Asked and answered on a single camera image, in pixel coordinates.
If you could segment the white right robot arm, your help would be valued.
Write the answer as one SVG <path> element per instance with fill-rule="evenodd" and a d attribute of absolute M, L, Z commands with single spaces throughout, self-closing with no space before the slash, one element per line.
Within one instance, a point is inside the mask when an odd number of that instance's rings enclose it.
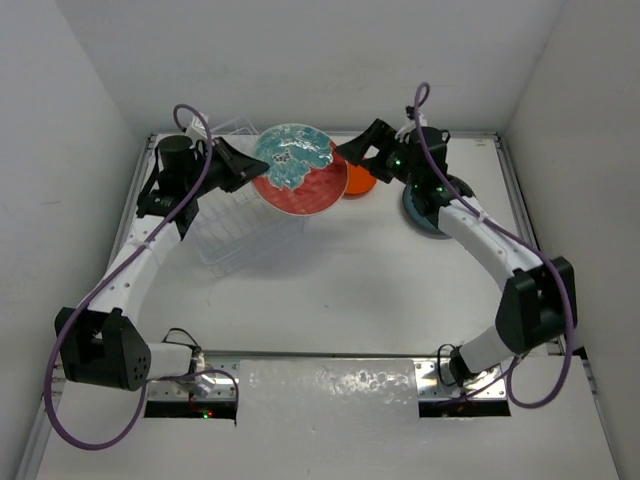
<path fill-rule="evenodd" d="M 524 354 L 576 325 L 571 264 L 549 259 L 497 224 L 472 190 L 449 174 L 450 134 L 433 127 L 398 133 L 377 119 L 363 133 L 337 146 L 349 164 L 378 180 L 405 184 L 416 210 L 456 240 L 496 282 L 501 300 L 492 326 L 455 347 L 449 376 L 462 386 L 504 360 Z"/>

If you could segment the red and teal plate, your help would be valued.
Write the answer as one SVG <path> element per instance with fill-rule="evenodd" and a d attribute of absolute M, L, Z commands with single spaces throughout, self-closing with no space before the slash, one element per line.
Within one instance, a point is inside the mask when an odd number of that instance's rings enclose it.
<path fill-rule="evenodd" d="M 265 130 L 253 156 L 269 165 L 252 181 L 257 195 L 276 210 L 309 217 L 333 207 L 349 182 L 347 162 L 336 153 L 325 132 L 304 124 L 287 123 Z"/>

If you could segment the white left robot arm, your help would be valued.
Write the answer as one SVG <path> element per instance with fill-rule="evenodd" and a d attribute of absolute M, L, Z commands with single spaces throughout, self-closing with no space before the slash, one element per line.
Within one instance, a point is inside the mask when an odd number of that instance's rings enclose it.
<path fill-rule="evenodd" d="M 78 314 L 65 307 L 55 319 L 68 380 L 136 391 L 149 380 L 193 372 L 194 348 L 143 339 L 136 328 L 142 303 L 161 265 L 184 240 L 199 198 L 215 189 L 233 193 L 268 169 L 221 137 L 211 147 L 185 135 L 157 141 L 126 241 L 102 279 L 103 289 Z"/>

